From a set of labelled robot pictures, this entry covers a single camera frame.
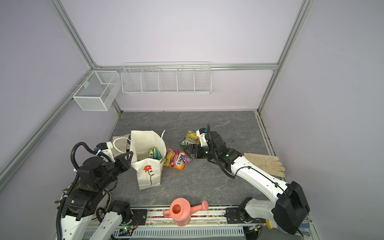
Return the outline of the green Fox's spring tea bag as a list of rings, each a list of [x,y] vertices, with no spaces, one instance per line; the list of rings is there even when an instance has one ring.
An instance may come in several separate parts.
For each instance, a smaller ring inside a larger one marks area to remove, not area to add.
[[[149,159],[155,159],[157,160],[158,159],[158,153],[157,153],[157,150],[156,148],[151,148],[149,149],[149,153],[148,153],[148,158]]]

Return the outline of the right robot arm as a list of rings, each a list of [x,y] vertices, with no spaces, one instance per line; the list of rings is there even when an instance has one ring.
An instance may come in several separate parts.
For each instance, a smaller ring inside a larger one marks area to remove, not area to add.
[[[275,222],[277,227],[288,234],[301,233],[301,225],[310,207],[298,183],[287,183],[266,173],[239,151],[228,148],[216,131],[201,128],[196,131],[196,137],[198,143],[186,147],[190,158],[207,159],[219,166],[231,179],[244,179],[268,198],[267,201],[260,201],[247,197],[236,209],[227,213],[228,223],[265,220]]]

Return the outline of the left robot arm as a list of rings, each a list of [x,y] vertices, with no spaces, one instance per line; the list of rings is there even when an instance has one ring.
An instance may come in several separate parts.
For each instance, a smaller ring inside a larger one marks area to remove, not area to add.
[[[75,158],[80,146],[93,154],[82,166]],[[76,176],[59,201],[56,216],[58,240],[80,240],[93,215],[100,214],[102,208],[99,203],[109,193],[107,187],[116,182],[121,173],[130,169],[133,152],[108,156],[104,153],[107,146],[107,143],[100,143],[92,150],[86,143],[79,142],[72,148],[70,159]]]

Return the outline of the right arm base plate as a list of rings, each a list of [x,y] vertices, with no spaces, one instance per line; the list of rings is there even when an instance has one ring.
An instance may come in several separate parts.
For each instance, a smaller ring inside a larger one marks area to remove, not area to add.
[[[226,208],[224,214],[228,224],[265,224],[264,219],[254,219],[239,208]]]

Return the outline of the white paper gift bag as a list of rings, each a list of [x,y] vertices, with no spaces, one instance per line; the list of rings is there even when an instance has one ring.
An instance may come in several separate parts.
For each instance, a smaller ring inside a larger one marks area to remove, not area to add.
[[[161,184],[162,171],[166,159],[166,144],[154,131],[131,131],[130,151],[133,152],[131,166],[137,173],[140,190],[157,187]],[[162,159],[149,159],[149,149],[160,151]]]

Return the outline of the teal snack pack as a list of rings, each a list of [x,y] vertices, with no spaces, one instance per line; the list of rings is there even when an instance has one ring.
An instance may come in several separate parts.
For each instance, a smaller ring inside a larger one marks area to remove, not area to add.
[[[161,156],[160,151],[157,151],[157,153],[156,153],[156,159],[159,160],[159,161],[162,159],[162,156]]]

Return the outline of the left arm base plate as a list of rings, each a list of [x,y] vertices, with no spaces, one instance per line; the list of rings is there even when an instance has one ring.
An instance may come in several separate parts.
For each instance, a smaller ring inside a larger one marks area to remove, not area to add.
[[[147,220],[148,209],[131,209],[130,226],[144,226]]]

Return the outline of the brown M&M's packet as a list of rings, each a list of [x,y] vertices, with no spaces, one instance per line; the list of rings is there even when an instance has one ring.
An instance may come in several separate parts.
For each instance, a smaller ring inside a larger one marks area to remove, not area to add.
[[[181,157],[185,164],[188,164],[193,160],[193,158],[190,158],[186,153],[181,153]]]

